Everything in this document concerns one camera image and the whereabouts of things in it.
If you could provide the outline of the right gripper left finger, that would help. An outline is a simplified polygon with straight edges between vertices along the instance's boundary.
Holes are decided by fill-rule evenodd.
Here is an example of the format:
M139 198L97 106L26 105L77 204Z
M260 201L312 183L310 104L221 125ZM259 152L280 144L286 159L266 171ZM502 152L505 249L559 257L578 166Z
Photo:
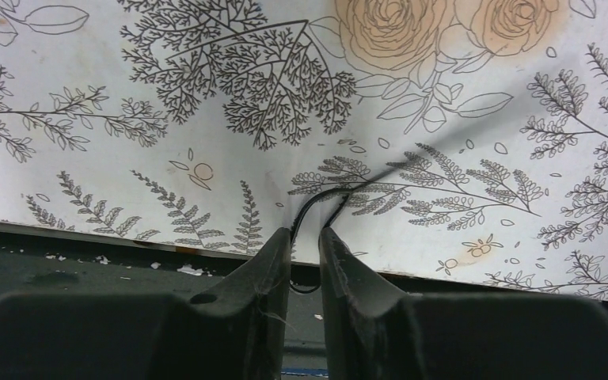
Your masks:
M278 379L291 232L213 287L0 298L0 379Z

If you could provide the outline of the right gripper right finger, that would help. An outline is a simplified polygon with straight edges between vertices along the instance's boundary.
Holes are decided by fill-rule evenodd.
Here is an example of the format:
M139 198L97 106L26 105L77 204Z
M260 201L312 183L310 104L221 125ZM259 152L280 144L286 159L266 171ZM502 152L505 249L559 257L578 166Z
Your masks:
M332 379L608 379L608 312L537 293L411 295L319 237Z

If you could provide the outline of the black wire hair loop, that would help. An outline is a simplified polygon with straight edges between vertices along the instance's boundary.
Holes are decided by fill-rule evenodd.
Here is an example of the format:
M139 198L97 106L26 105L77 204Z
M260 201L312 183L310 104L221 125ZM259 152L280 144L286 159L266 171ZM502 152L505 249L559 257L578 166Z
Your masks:
M489 123L481 121L468 122L459 129L450 131L439 140L436 140L434 142L434 145L446 145L447 143L451 142L453 137L458 137L459 135L465 135L469 133L472 133L473 135L479 135L483 134L485 131L489 131L494 128L496 128L496 126L492 126ZM396 166L389 166L387 169L380 172L380 174L375 175L369 180L362 180L360 184L357 184L353 188L330 188L312 196L299 208L298 213L296 214L294 221L290 227L291 248L295 247L295 242L298 236L299 229L306 217L307 212L315 203L321 202L325 197L331 196L332 198L334 198L336 196L342 196L342 200L338 203L338 206L334 209L332 214L325 220L324 226L331 226L334 223L334 220L336 219L338 214L340 214L345 208L345 205L354 193L359 192L361 189L366 188L371 184L377 184L383 178L392 175L399 169L403 169L408 162L408 159L399 161Z

